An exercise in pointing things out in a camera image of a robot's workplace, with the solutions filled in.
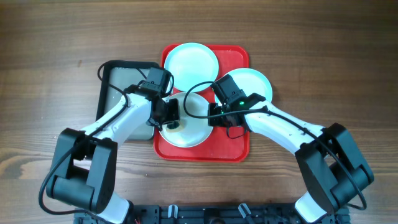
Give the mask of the green yellow sponge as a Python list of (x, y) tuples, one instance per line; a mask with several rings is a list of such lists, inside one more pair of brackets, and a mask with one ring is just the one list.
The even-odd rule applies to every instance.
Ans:
[(179, 131), (182, 128), (182, 125), (180, 124), (179, 121), (174, 121), (173, 123), (169, 123), (166, 126), (166, 128), (170, 132), (176, 132), (176, 131)]

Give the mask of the white plate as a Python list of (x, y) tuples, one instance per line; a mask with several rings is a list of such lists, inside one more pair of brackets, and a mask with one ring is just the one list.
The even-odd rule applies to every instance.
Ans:
[[(176, 132), (170, 132), (163, 125), (161, 136), (171, 145), (177, 147), (193, 147), (201, 144), (210, 136), (213, 127), (208, 125), (207, 119), (197, 119), (186, 114), (183, 109), (183, 100), (185, 93), (177, 93), (169, 99), (178, 99), (180, 109), (180, 124), (182, 128)], [(196, 93), (190, 93), (186, 100), (186, 108), (189, 113), (197, 116), (206, 116), (208, 114), (209, 102)]]

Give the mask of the light blue plate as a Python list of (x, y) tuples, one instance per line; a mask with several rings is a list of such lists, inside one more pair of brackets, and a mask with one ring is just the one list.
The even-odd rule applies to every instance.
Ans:
[(245, 100), (244, 95), (248, 98), (251, 94), (257, 93), (264, 97), (268, 102), (272, 101), (273, 91), (270, 81), (259, 71), (251, 68), (237, 68), (229, 71), (225, 76), (229, 75), (238, 87), (238, 96), (234, 96), (234, 104), (236, 106), (243, 106), (249, 110), (261, 109), (264, 103), (257, 102), (255, 105), (250, 105), (248, 100)]

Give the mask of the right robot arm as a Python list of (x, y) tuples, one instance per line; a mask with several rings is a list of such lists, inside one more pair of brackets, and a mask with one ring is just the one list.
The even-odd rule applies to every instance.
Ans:
[(338, 123), (325, 128), (289, 115), (270, 101), (239, 100), (232, 105), (212, 103), (208, 109), (212, 126), (242, 126), (261, 134), (291, 152), (307, 188), (294, 207), (307, 223), (334, 214), (359, 197), (374, 182), (374, 174), (351, 133)]

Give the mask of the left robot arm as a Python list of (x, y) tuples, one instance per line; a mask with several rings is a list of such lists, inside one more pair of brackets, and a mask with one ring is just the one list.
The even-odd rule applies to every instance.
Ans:
[(179, 118), (176, 99), (129, 93), (95, 123), (63, 130), (39, 190), (41, 209), (58, 215), (44, 205), (47, 195), (106, 223), (135, 223), (133, 203), (114, 191), (118, 149), (141, 121), (161, 126)]

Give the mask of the red plastic tray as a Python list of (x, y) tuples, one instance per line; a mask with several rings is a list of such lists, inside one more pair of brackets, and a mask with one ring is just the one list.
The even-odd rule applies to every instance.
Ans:
[[(236, 68), (248, 68), (249, 55), (238, 45), (208, 44), (219, 61), (219, 74), (222, 77)], [(201, 144), (182, 148), (168, 143), (161, 134), (154, 134), (153, 148), (162, 159), (191, 162), (241, 162), (249, 154), (250, 134), (243, 128), (213, 128), (210, 136)]]

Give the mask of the black water tray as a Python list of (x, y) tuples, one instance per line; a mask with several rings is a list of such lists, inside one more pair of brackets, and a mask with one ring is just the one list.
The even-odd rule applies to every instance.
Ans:
[[(159, 68), (156, 62), (137, 62), (125, 60), (111, 60), (104, 64), (101, 69), (104, 82), (124, 90), (130, 85), (137, 85), (148, 76), (150, 68)], [(99, 101), (96, 112), (96, 120), (100, 119), (112, 109), (122, 98), (122, 94), (102, 83), (99, 93)], [(139, 126), (127, 138), (128, 141), (148, 141), (154, 137), (155, 130), (152, 126), (140, 121)]]

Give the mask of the mint plate back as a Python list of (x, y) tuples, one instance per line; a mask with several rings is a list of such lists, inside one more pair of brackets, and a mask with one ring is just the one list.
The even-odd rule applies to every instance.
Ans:
[(203, 91), (214, 82), (219, 73), (219, 62), (215, 53), (199, 43), (184, 43), (176, 46), (166, 56), (164, 68), (174, 76), (174, 87), (179, 91), (188, 91), (202, 82), (210, 82), (196, 87)]

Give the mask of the black base frame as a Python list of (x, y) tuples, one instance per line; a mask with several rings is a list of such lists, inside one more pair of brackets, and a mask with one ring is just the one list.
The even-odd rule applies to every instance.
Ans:
[(131, 223), (142, 224), (301, 224), (306, 222), (299, 216), (292, 203), (272, 203), (259, 206), (242, 204), (218, 207), (136, 205), (133, 217), (134, 220)]

